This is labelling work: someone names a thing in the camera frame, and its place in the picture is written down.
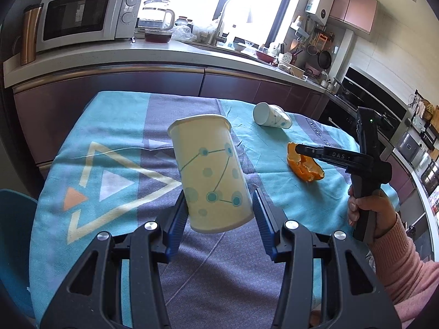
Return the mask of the pink sweater forearm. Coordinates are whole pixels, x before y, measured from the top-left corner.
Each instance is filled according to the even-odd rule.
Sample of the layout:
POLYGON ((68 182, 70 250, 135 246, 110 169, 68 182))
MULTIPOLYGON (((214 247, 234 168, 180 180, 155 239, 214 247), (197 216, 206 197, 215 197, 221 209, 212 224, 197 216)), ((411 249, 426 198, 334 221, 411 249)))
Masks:
POLYGON ((402 221, 396 222, 370 246, 376 277, 391 298, 403 328, 421 314, 438 287, 438 263, 424 262, 406 235, 402 221))

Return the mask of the person's right hand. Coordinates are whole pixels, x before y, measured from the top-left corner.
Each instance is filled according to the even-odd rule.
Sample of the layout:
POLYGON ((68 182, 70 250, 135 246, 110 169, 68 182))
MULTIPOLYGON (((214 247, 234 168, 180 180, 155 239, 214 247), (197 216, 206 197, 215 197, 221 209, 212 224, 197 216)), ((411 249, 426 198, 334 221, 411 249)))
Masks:
POLYGON ((354 196, 353 187, 348 190, 347 222, 350 226, 356 226, 360 218, 360 210, 368 215, 376 215, 373 237, 378 239, 386 234, 396 223, 397 213, 389 197, 381 189, 377 189, 372 195, 364 198, 354 196))

